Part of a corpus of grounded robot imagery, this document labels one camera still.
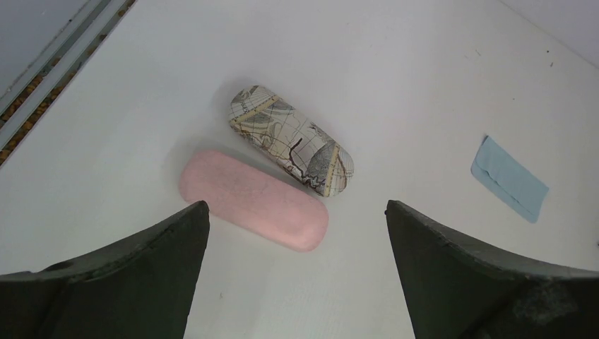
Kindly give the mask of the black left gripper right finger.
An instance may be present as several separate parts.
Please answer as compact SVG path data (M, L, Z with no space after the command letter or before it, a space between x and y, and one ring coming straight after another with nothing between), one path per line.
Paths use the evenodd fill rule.
M597 338L598 273L521 256L400 201L385 211L416 338Z

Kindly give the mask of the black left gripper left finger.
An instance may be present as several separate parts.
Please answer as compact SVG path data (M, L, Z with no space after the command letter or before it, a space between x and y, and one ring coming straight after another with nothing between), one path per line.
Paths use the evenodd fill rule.
M209 232L199 201L90 253L1 276L1 337L182 338Z

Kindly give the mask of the pink glasses case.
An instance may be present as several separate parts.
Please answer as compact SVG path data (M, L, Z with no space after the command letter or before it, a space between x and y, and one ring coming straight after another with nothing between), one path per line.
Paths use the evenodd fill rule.
M328 229L321 201L216 150L187 162L179 192L186 202L205 201L216 217L298 252L317 248Z

